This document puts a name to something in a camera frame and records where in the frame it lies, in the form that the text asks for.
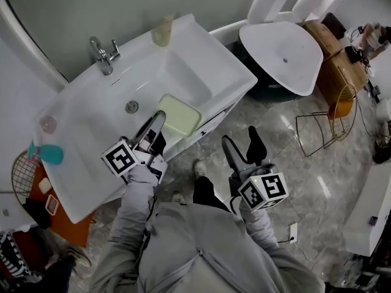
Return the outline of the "person's right shoe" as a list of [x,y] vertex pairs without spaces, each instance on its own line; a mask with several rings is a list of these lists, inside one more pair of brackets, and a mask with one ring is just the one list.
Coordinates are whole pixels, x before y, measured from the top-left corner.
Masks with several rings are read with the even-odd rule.
[[195,160],[193,162],[192,169],[193,169],[195,179],[199,179],[201,177],[206,176],[206,165],[203,161],[199,159]]

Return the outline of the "person's right forearm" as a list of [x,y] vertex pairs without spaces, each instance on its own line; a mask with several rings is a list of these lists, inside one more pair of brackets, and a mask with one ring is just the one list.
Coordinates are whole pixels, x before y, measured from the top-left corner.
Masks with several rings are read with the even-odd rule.
[[251,210],[244,198],[239,204],[239,211],[246,226],[247,233],[262,249],[270,251],[277,248],[271,220],[265,209]]

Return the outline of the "pale soap dispenser bottle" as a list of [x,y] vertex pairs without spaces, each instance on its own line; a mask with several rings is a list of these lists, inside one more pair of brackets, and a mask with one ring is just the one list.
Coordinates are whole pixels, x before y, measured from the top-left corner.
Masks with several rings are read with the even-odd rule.
[[152,30],[152,41],[155,45],[163,48],[169,44],[174,19],[174,14],[165,16],[162,23]]

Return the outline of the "pink perforated plastic tray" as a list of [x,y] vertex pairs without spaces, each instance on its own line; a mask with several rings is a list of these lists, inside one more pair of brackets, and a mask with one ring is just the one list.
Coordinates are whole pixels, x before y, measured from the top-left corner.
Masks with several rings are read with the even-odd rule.
[[45,209],[48,214],[55,216],[59,205],[59,200],[54,195],[49,194],[45,204]]

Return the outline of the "person's left forearm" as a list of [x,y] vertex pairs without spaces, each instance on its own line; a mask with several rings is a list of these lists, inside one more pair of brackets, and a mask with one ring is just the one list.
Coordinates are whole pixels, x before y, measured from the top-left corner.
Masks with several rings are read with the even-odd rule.
[[122,244],[130,250],[141,246],[150,214],[149,202],[157,185],[156,176],[146,166],[138,165],[130,170],[126,192],[111,228],[111,242]]

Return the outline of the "pale yellow sponge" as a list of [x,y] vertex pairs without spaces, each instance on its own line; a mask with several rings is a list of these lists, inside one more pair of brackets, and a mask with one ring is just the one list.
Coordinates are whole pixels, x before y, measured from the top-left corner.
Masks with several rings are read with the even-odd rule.
[[202,119],[197,109],[170,94],[163,95],[156,110],[166,115],[164,127],[182,137],[189,137]]

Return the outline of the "person's right leg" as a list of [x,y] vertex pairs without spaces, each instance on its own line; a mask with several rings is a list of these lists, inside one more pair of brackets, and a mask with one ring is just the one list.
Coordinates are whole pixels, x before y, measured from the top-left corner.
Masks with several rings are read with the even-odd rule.
[[206,176],[195,180],[192,202],[230,212],[228,207],[215,196],[213,183]]

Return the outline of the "black device on box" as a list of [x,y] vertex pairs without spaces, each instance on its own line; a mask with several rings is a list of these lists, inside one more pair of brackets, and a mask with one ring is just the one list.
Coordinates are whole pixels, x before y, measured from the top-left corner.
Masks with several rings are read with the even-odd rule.
[[345,47],[345,53],[352,64],[360,62],[363,58],[363,51],[355,46]]

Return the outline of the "translucent pink cup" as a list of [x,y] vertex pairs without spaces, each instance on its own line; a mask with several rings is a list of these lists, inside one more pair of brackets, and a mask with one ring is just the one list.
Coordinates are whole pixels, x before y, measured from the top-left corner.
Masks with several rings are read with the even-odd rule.
[[45,115],[39,119],[39,125],[46,134],[53,134],[57,128],[57,121],[50,115]]

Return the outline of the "white washbasin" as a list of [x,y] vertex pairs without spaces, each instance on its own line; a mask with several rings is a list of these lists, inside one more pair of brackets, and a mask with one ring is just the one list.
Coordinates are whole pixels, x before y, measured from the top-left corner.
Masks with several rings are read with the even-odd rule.
[[[212,131],[256,77],[214,36],[185,15],[174,20],[168,46],[154,44],[150,32],[119,48],[113,72],[105,76],[92,65],[68,84],[41,111],[57,121],[53,134],[35,124],[34,143],[61,147],[64,159],[45,170],[59,201],[73,223],[103,203],[121,196],[125,183],[101,160],[101,154],[122,136],[132,138],[170,94],[194,107],[202,119],[192,136],[164,128],[163,156],[170,160]],[[138,111],[125,106],[137,101]]]

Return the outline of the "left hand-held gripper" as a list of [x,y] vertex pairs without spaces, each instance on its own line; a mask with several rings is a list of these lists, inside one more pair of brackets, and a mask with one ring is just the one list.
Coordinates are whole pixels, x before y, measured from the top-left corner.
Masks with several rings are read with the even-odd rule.
[[116,177],[125,175],[135,166],[146,166],[162,183],[168,164],[162,157],[166,140],[161,132],[166,113],[157,111],[136,134],[135,138],[120,139],[101,154],[102,161]]

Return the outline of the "teal spray bottle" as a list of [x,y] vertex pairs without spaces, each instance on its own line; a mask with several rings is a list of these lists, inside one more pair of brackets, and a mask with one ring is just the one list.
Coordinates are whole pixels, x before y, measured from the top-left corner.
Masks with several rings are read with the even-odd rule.
[[64,159],[63,149],[56,145],[34,145],[32,141],[27,149],[27,158],[38,163],[43,161],[52,165],[60,165]]

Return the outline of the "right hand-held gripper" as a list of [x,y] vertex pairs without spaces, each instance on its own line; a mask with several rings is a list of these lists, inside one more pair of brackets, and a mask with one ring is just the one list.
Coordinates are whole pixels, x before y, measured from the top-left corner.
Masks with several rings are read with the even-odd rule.
[[241,197],[252,211],[271,208],[289,196],[285,177],[273,163],[261,166],[267,149],[254,126],[248,127],[248,133],[247,160],[229,136],[222,137],[222,149],[234,171],[228,179],[230,193],[232,198]]

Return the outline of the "white round freestanding basin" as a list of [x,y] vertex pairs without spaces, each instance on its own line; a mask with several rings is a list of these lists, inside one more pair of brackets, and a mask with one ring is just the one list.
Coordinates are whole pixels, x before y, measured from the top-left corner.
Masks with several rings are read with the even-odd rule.
[[323,52],[304,28],[287,21],[248,24],[239,41],[247,53],[242,63],[257,78],[249,90],[255,100],[285,103],[313,93]]

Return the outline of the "flat cardboard box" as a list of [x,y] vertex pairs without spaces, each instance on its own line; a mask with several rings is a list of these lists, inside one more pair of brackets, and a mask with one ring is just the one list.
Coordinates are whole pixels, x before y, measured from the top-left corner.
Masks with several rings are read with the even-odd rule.
[[340,42],[324,24],[309,21],[303,25],[303,28],[319,44],[323,53],[324,62],[334,57],[342,50]]

